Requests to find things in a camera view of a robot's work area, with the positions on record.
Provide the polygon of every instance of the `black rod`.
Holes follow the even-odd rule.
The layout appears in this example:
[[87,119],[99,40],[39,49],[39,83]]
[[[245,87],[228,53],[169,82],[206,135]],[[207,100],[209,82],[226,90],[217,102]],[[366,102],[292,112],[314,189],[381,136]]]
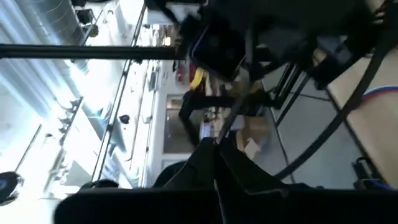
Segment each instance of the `black rod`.
[[292,73],[293,68],[294,68],[294,63],[293,62],[289,62],[286,65],[284,73],[282,74],[282,78],[280,78],[279,83],[278,83],[278,85],[276,86],[276,89],[275,89],[275,97],[276,98],[279,97],[279,93],[285,87],[285,83],[286,83],[287,79],[289,78],[290,74]]
[[276,95],[275,107],[277,109],[281,109],[281,107],[285,103],[287,97],[289,96],[289,93],[292,91],[302,71],[303,70],[299,66],[296,66],[292,72],[293,74],[289,77],[289,80],[287,81],[286,87],[280,92],[279,95]]
[[0,44],[0,58],[183,60],[175,47]]
[[282,110],[281,114],[278,117],[278,120],[276,121],[275,125],[278,127],[282,120],[285,118],[287,112],[290,110],[290,108],[293,106],[294,102],[296,99],[299,97],[301,91],[304,89],[305,85],[308,83],[310,77],[306,74],[301,81],[300,85],[297,88],[297,91],[293,94],[292,98],[289,100],[287,103],[286,107]]

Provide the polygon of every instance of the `black cable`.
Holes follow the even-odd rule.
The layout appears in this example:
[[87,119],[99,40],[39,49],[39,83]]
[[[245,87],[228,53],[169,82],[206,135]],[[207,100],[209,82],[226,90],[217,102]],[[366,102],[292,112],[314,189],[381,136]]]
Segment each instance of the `black cable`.
[[393,48],[393,43],[397,42],[394,33],[387,32],[381,37],[381,41],[376,46],[374,55],[353,94],[350,96],[347,103],[336,115],[333,121],[326,127],[326,129],[319,135],[319,137],[307,148],[296,160],[290,163],[285,169],[281,170],[275,176],[282,180],[288,175],[297,170],[305,161],[307,161],[318,149],[327,141],[327,139],[336,131],[340,124],[346,119],[351,110],[355,109],[358,101],[361,100],[363,94],[368,89],[372,82],[377,70],[379,69],[383,58],[387,55],[388,51]]

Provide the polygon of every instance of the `metal pole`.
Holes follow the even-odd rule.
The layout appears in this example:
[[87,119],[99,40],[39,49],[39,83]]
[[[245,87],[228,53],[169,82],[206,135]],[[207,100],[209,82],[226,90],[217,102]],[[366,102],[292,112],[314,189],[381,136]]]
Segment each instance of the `metal pole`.
[[0,58],[183,60],[174,47],[0,44]]

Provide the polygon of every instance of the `white wall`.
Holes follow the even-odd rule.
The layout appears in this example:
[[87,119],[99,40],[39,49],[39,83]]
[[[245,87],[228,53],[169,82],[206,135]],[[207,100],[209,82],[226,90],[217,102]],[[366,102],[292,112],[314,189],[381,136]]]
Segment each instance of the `white wall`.
[[158,81],[158,91],[155,95],[154,119],[150,134],[150,144],[147,165],[147,184],[151,186],[162,171],[164,128],[166,120],[167,95],[183,95],[188,86],[182,87],[175,81],[172,71],[173,61],[163,61]]

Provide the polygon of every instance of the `desk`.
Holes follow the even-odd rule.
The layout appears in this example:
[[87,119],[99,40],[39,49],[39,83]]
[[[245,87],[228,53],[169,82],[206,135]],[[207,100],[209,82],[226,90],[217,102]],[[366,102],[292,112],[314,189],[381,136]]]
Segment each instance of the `desk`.
[[[328,86],[341,108],[362,78],[370,59],[363,58]],[[398,50],[383,61],[369,89],[398,85]],[[398,187],[398,93],[386,93],[364,102],[347,118],[364,150],[393,187]]]

